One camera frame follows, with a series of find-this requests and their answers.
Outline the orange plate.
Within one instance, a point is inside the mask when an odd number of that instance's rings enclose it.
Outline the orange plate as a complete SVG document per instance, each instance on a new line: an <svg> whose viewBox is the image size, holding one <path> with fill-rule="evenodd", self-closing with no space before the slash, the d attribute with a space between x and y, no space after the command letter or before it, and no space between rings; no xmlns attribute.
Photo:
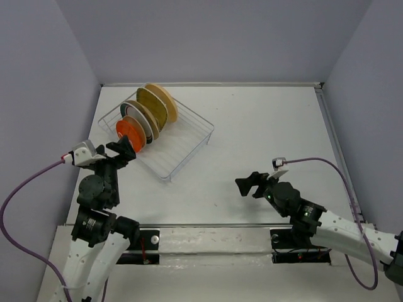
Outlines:
<svg viewBox="0 0 403 302"><path fill-rule="evenodd" d="M116 133L119 139L126 135L130 145L136 153L143 149L144 144L142 137L129 122L123 120L118 121L116 123Z"/></svg>

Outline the small cream plate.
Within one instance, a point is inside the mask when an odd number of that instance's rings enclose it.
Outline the small cream plate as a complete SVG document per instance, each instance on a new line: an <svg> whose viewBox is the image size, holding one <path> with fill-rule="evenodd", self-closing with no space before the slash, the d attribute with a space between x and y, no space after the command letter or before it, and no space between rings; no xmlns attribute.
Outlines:
<svg viewBox="0 0 403 302"><path fill-rule="evenodd" d="M141 136L142 139L143 139L143 144L144 144L143 148L144 148L145 145L146 145L146 141L147 141L147 140L146 140L145 131L144 131L142 125L141 125L135 118L133 118L133 117L131 117L131 116L125 116L125 117L123 117L123 121L129 122L129 123L130 123L132 126L134 126L135 129L139 132L140 136Z"/></svg>

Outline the beige floral plate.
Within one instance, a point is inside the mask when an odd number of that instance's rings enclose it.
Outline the beige floral plate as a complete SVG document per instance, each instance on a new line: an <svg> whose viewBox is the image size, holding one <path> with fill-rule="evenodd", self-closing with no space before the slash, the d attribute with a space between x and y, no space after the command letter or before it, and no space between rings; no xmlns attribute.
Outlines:
<svg viewBox="0 0 403 302"><path fill-rule="evenodd" d="M138 103L137 101L133 101L133 105L145 116L150 124L153 138L154 140L157 140L159 138L159 127L154 115L144 105Z"/></svg>

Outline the white green-rimmed plate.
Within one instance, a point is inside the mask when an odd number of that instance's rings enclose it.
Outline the white green-rimmed plate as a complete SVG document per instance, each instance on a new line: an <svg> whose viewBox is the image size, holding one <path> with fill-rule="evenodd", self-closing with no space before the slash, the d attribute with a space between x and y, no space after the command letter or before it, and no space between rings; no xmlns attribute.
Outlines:
<svg viewBox="0 0 403 302"><path fill-rule="evenodd" d="M133 100L128 100L120 105L120 113L123 117L131 116L135 118L143 127L146 135L146 144L154 141L152 130L145 116L133 105Z"/></svg>

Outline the white wire dish rack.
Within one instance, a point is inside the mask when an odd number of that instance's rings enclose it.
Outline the white wire dish rack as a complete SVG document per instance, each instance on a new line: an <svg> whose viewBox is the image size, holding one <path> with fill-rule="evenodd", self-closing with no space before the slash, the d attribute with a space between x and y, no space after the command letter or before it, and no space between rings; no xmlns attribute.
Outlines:
<svg viewBox="0 0 403 302"><path fill-rule="evenodd" d="M123 120L120 105L128 100L136 100L136 91L119 105L109 110L98 120L98 125L111 140L118 141L116 123ZM159 138L136 153L137 158L162 180L172 177L206 145L214 130L213 124L195 113L189 107L174 99L178 107L178 119L168 122L159 131Z"/></svg>

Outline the woven bamboo tray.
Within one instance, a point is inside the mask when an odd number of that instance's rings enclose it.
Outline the woven bamboo tray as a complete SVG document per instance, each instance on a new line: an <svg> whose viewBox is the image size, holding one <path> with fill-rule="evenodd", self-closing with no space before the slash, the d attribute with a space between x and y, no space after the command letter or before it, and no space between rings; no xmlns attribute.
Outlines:
<svg viewBox="0 0 403 302"><path fill-rule="evenodd" d="M168 118L166 105L153 92L144 87L137 89L136 100L152 113L158 122L159 131L163 130Z"/></svg>

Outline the tan round plate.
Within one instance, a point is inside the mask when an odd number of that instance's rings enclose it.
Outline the tan round plate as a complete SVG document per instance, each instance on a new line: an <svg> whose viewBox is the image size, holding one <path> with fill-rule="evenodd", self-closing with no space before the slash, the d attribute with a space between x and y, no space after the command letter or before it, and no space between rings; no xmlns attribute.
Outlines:
<svg viewBox="0 0 403 302"><path fill-rule="evenodd" d="M169 92L165 90L165 88L156 83L148 83L144 87L148 91L155 94L165 104L167 108L168 122L170 123L176 122L179 113L177 104L172 95L170 95Z"/></svg>

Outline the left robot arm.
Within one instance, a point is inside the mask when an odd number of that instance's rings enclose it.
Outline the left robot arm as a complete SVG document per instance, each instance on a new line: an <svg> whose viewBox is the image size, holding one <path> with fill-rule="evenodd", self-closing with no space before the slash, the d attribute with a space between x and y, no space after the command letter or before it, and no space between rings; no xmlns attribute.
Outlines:
<svg viewBox="0 0 403 302"><path fill-rule="evenodd" d="M123 252L136 243L139 223L111 210L120 203L118 170L136 158L127 136L105 146L90 140L76 145L63 159L91 170L79 183L76 220L62 273L52 301L97 301Z"/></svg>

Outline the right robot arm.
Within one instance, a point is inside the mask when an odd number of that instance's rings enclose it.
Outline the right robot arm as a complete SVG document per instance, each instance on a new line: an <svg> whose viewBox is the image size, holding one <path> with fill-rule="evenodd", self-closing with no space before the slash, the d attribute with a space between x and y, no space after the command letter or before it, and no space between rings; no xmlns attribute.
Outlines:
<svg viewBox="0 0 403 302"><path fill-rule="evenodd" d="M252 187L254 198L265 198L277 213L286 218L297 238L326 247L368 264L376 264L392 282L402 285L402 234L384 233L341 218L325 207L300 195L290 182L279 181L281 172L253 172L235 183L241 196Z"/></svg>

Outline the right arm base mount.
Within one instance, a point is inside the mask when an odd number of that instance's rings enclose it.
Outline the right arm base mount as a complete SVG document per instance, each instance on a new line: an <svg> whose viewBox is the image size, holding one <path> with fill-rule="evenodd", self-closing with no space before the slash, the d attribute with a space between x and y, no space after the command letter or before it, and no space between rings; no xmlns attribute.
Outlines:
<svg viewBox="0 0 403 302"><path fill-rule="evenodd" d="M327 247L312 245L290 228L271 229L270 239L274 264L331 264Z"/></svg>

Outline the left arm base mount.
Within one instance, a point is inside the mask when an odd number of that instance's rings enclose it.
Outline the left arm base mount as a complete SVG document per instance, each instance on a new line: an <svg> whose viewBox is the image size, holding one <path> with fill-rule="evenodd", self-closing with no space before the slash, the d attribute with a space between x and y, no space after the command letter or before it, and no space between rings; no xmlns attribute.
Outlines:
<svg viewBox="0 0 403 302"><path fill-rule="evenodd" d="M117 261L118 265L159 265L160 229L141 228L139 239L131 243Z"/></svg>

